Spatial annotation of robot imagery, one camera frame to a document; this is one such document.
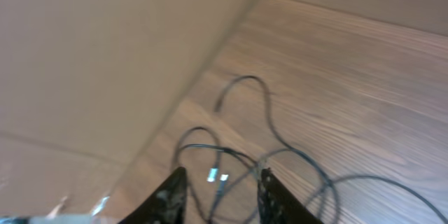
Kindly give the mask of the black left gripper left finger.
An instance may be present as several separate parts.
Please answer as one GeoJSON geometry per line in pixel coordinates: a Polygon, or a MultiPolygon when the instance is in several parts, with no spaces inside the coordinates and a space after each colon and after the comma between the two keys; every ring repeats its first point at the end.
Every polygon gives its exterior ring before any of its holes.
{"type": "Polygon", "coordinates": [[[119,224],[184,224],[188,197],[185,167],[177,167],[157,189],[119,224]]]}

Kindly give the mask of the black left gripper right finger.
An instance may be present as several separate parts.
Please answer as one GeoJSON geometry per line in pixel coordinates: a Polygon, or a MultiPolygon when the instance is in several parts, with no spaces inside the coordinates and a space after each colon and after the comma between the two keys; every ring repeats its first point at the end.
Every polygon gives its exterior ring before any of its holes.
{"type": "Polygon", "coordinates": [[[271,169],[261,169],[259,172],[257,201],[261,224],[323,224],[271,169]]]}

